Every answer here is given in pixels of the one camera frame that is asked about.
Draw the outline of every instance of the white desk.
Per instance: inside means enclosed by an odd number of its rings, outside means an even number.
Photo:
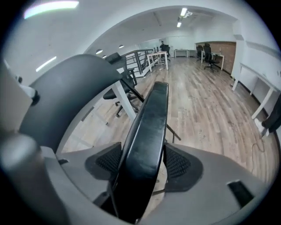
[[[175,49],[174,50],[175,58],[177,57],[177,51],[185,51],[186,52],[186,57],[188,57],[188,49]]]
[[[166,69],[168,70],[167,52],[166,52],[166,51],[159,51],[159,52],[156,52],[156,53],[147,54],[147,57],[148,57],[148,65],[149,65],[150,72],[152,72],[152,69],[151,69],[151,64],[150,64],[150,59],[149,59],[149,57],[151,56],[151,57],[152,57],[152,61],[153,61],[153,56],[156,55],[157,60],[158,60],[158,62],[159,62],[158,56],[159,56],[159,55],[162,55],[162,54],[165,55],[165,64],[166,64]]]
[[[201,63],[203,63],[203,53],[205,54],[204,51],[201,51]],[[223,54],[213,53],[213,52],[212,52],[212,59],[213,59],[213,57],[214,57],[215,55],[220,56],[220,57],[223,57],[223,61],[222,61],[222,63],[221,63],[221,68],[220,68],[220,70],[223,70],[224,55],[223,55]]]
[[[258,109],[257,109],[257,110],[255,111],[255,113],[252,115],[252,119],[255,119],[256,116],[259,114],[259,112],[263,109],[263,107],[264,107],[265,104],[267,103],[268,99],[271,97],[272,92],[273,92],[273,91],[281,91],[281,88],[278,88],[278,87],[276,87],[274,84],[272,84],[272,83],[266,78],[265,75],[263,75],[263,74],[261,74],[261,73],[255,71],[254,69],[252,69],[251,67],[248,67],[247,65],[245,65],[245,64],[243,64],[243,63],[240,63],[240,76],[241,76],[241,70],[242,70],[242,68],[245,68],[245,69],[247,69],[247,70],[253,72],[253,73],[256,75],[255,84],[254,84],[254,87],[253,87],[252,90],[251,90],[250,95],[253,94],[253,92],[254,92],[254,90],[255,90],[255,87],[256,87],[256,84],[257,84],[257,82],[258,82],[259,79],[262,80],[264,83],[266,83],[266,84],[270,87],[268,93],[266,94],[266,96],[265,96],[265,98],[264,98],[264,100],[263,100],[263,102],[260,104],[260,106],[258,107]],[[237,84],[238,84],[238,81],[239,81],[239,78],[235,78],[235,79],[236,79],[236,80],[235,80],[235,83],[234,83],[233,88],[232,88],[233,91],[235,90],[235,88],[236,88],[236,86],[237,86]]]
[[[187,51],[187,57],[190,57],[190,53],[191,52],[195,52],[195,58],[197,58],[197,50],[191,50],[191,49],[189,49],[188,51]]]

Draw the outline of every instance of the cable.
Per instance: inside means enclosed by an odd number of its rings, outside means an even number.
[[[261,149],[258,145],[258,143],[254,143],[252,145],[252,173],[254,171],[254,146],[256,145],[258,147],[258,151],[261,153],[264,153],[265,149],[264,149],[264,142],[263,142],[263,137],[261,137],[259,140],[262,141],[262,145],[263,145],[263,149]]]

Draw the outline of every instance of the staircase railing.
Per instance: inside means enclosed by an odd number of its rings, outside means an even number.
[[[128,69],[135,68],[135,76],[140,77],[145,75],[144,69],[148,67],[147,54],[153,52],[153,49],[134,50],[122,56],[126,56]]]

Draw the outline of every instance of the wooden floor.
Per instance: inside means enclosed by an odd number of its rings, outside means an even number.
[[[137,80],[136,89],[145,97],[155,81],[169,83],[168,124],[182,138],[175,143],[225,155],[270,184],[279,164],[277,143],[273,134],[260,139],[251,119],[258,104],[240,84],[233,92],[233,81],[225,72],[212,73],[204,66],[192,58],[172,58],[169,71],[155,66]],[[119,118],[115,116],[115,101],[101,99],[95,105],[108,125],[90,113],[73,133],[93,145],[123,144],[131,123],[124,110]],[[138,99],[134,103],[141,105]],[[261,112],[258,118],[263,120],[265,115]],[[169,131],[166,139],[172,142]],[[87,147],[70,137],[64,152],[82,149]]]

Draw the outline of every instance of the desk leg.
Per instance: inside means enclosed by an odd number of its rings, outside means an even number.
[[[235,88],[236,88],[236,86],[237,86],[237,84],[238,84],[238,81],[239,81],[238,79],[235,80],[234,85],[233,85],[233,87],[232,87],[232,91],[235,90]]]
[[[256,116],[259,114],[260,111],[262,111],[263,107],[265,106],[265,104],[267,103],[268,99],[271,97],[272,92],[274,91],[273,87],[270,87],[267,95],[265,96],[263,102],[260,104],[260,106],[258,107],[258,109],[255,111],[255,113],[252,115],[252,119],[255,119]]]
[[[222,63],[221,63],[221,68],[220,68],[220,70],[223,70],[223,63],[224,63],[224,56],[223,56],[223,61],[222,61]]]
[[[240,66],[240,74],[239,74],[239,76],[241,76],[241,71],[242,71],[242,66]],[[237,86],[237,84],[238,84],[238,81],[239,81],[239,79],[238,79],[238,78],[235,78],[235,82],[234,82],[234,85],[233,85],[233,87],[232,87],[232,91],[235,90],[235,88],[236,88],[236,86]]]
[[[134,121],[136,114],[125,94],[125,91],[120,83],[120,81],[117,81],[115,84],[113,84],[112,90],[116,97],[119,99],[121,105],[123,106],[123,109],[127,113],[128,117],[131,119],[131,122]]]
[[[166,63],[166,69],[168,70],[168,59],[167,59],[167,53],[165,53],[165,63]]]
[[[151,65],[150,65],[150,60],[149,60],[149,56],[148,56],[148,65],[149,65],[150,72],[152,72]]]
[[[254,92],[254,90],[255,90],[255,88],[256,88],[256,84],[258,83],[258,77],[256,78],[256,81],[255,81],[255,84],[254,84],[254,87],[252,88],[252,90],[251,90],[251,93],[250,93],[250,95],[252,95],[253,94],[253,92]]]

